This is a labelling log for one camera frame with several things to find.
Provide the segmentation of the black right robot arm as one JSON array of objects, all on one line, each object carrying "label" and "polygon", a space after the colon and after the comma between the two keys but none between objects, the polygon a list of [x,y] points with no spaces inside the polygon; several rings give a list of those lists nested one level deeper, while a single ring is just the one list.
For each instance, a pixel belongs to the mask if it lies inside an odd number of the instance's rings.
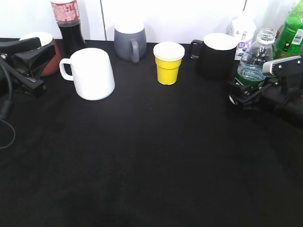
[{"label": "black right robot arm", "polygon": [[242,110],[271,111],[303,125],[303,56],[291,56],[264,63],[265,82],[252,84],[228,82],[230,101]]}]

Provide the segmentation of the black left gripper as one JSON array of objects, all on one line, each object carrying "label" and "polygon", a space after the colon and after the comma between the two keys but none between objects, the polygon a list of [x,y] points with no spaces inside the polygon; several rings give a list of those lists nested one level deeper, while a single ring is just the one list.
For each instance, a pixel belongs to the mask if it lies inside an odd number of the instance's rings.
[{"label": "black left gripper", "polygon": [[[1,42],[0,52],[0,68],[7,79],[9,95],[14,92],[14,80],[17,92],[39,98],[46,91],[46,85],[40,77],[54,57],[54,45],[41,46],[40,39],[34,37]],[[11,56],[13,68],[6,63],[8,59],[6,53],[13,53]]]}]

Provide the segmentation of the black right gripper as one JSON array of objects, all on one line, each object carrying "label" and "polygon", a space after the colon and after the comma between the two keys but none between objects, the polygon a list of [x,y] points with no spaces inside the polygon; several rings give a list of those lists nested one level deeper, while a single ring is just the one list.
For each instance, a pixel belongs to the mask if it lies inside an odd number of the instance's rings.
[{"label": "black right gripper", "polygon": [[248,108],[251,104],[262,102],[276,109],[287,109],[290,95],[288,94],[289,86],[286,79],[265,79],[265,84],[253,90],[250,94],[250,85],[241,85],[233,82],[227,83],[227,90],[230,102],[239,109]]}]

